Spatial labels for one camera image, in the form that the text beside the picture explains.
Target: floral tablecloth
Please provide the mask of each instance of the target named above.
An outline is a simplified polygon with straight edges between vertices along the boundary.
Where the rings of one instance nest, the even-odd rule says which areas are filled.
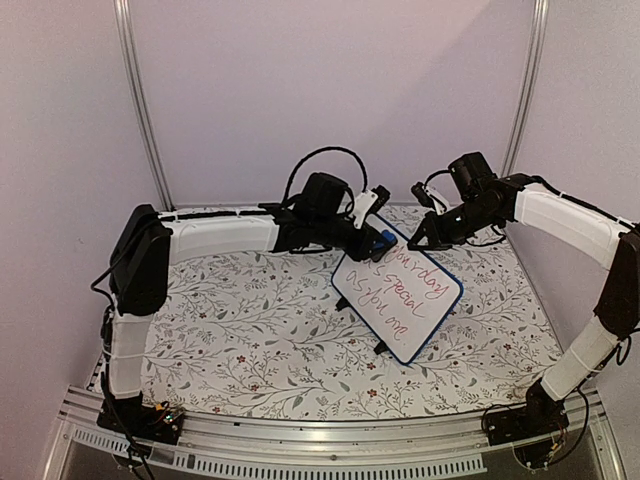
[[[423,214],[381,211],[407,235]],[[432,254],[464,296],[409,367],[376,355],[367,326],[335,310],[330,277],[341,256],[246,252],[171,267],[168,301],[147,337],[146,399],[279,419],[459,413],[521,400],[560,355],[508,242]]]

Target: white wall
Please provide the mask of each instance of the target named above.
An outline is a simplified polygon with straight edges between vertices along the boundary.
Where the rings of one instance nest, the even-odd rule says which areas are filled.
[[[640,219],[640,3],[550,2],[542,66],[516,171]],[[510,227],[567,346],[591,315],[605,273],[546,235]],[[630,479],[640,478],[640,347],[598,389]]]
[[[99,352],[88,284],[157,203],[112,2],[0,4],[0,477],[33,478]]]
[[[160,155],[178,204],[276,200],[295,162],[356,150],[371,182],[418,179],[482,150],[499,167],[532,0],[131,2]],[[359,188],[339,154],[327,169]]]

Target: whiteboard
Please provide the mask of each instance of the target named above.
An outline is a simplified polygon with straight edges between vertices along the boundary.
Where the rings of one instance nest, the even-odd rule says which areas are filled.
[[[325,145],[358,152],[392,201],[413,200],[411,185],[467,152],[500,170],[533,0],[130,4],[180,205],[279,199],[295,162]],[[316,170],[360,185],[348,157],[326,154],[293,192]]]
[[[379,262],[344,256],[331,283],[403,365],[420,353],[462,297],[458,279],[423,252],[409,251],[407,239],[378,216],[367,223],[389,230],[398,244]]]

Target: vertical aluminum profile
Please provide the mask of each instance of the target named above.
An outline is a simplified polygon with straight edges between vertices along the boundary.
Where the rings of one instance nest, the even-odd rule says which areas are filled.
[[[138,125],[140,134],[151,167],[153,180],[156,184],[162,207],[165,210],[174,210],[173,200],[167,178],[162,167],[158,146],[153,134],[149,109],[142,88],[142,79],[140,77],[140,66],[138,65],[138,56],[136,54],[135,42],[133,40],[133,28],[131,25],[131,15],[129,12],[128,0],[114,0],[116,10],[116,22],[118,24],[118,33],[120,36],[120,46],[122,47],[122,56],[127,71],[129,87],[131,88],[131,97],[135,107],[136,116],[138,117]]]
[[[547,28],[547,12],[549,10],[548,0],[536,0],[533,11],[533,24],[531,27],[531,40],[529,42],[529,53],[527,56],[527,65],[524,73],[524,80],[520,90],[520,100],[518,101],[518,110],[516,118],[511,129],[511,136],[507,147],[507,154],[502,164],[501,176],[504,177],[513,172],[516,157],[520,150],[522,137],[524,135],[527,116],[533,98],[533,90],[538,76],[540,67],[540,59],[542,57],[542,48],[544,45],[544,34]]]

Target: blue whiteboard frame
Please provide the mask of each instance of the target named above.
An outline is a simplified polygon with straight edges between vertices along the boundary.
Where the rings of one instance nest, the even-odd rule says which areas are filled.
[[[375,214],[375,216],[381,220],[385,225],[387,225],[391,230],[393,230],[393,232],[398,235],[399,237],[402,237],[404,240],[406,240],[407,242],[409,241],[409,239],[407,237],[404,236],[404,234],[402,232],[400,232],[400,230],[398,230],[396,227],[394,227],[393,225],[391,225],[387,220],[385,220],[384,218],[382,218],[380,215],[378,215],[377,213]],[[425,257],[427,257],[430,261],[432,261],[433,263],[435,263],[438,268],[440,268],[440,270],[442,270],[444,273],[446,273],[454,282],[456,282],[458,284],[458,286],[460,287],[460,293],[458,294],[458,297],[454,300],[454,302],[451,304],[451,307],[449,307],[449,310],[447,310],[447,312],[442,316],[442,318],[438,321],[438,323],[436,324],[435,328],[431,331],[431,333],[429,334],[429,336],[426,338],[426,340],[422,343],[422,345],[420,346],[420,348],[418,348],[418,350],[416,351],[416,353],[413,355],[413,357],[411,357],[409,359],[409,361],[407,362],[403,362],[401,361],[395,353],[393,353],[393,351],[391,349],[389,349],[389,353],[391,353],[391,355],[393,356],[393,358],[396,359],[396,361],[401,364],[401,365],[409,365],[411,364],[411,362],[413,362],[416,357],[418,355],[420,355],[420,353],[422,353],[422,350],[424,350],[424,347],[427,345],[427,343],[429,343],[429,340],[431,340],[433,338],[433,336],[435,335],[435,333],[438,331],[438,329],[442,326],[442,323],[445,321],[445,319],[449,316],[449,314],[451,313],[451,311],[455,308],[455,306],[458,304],[458,302],[460,301],[460,299],[462,298],[462,295],[464,295],[464,285],[462,284],[462,282],[460,280],[458,280],[449,270],[447,270],[446,268],[444,268],[439,262],[437,262],[436,260],[434,260],[430,255],[426,254],[425,252],[416,252],[416,253],[421,253],[422,255],[424,255]],[[342,292],[340,291],[340,289],[338,287],[336,287],[336,284],[334,282],[334,277],[336,275],[336,272],[338,271],[338,269],[340,268],[340,266],[342,265],[342,262],[344,261],[345,257],[347,256],[347,254],[344,254],[342,256],[342,258],[340,259],[340,261],[338,262],[338,265],[336,266],[336,269],[333,271],[333,273],[331,274],[331,285],[333,286],[334,290],[336,292],[338,292],[338,294],[344,298],[344,296],[342,295]],[[351,308],[351,310],[353,310],[356,315],[358,317],[360,317],[360,320],[362,320],[365,325],[367,327],[369,327],[369,330],[371,330],[371,332],[376,336],[376,338],[378,339],[378,341],[382,342],[383,340],[378,336],[378,334],[376,333],[376,331],[371,328],[371,325],[369,325],[369,323],[364,319],[364,317],[360,314],[360,312],[358,312],[358,310],[351,304],[349,304],[349,308]]]

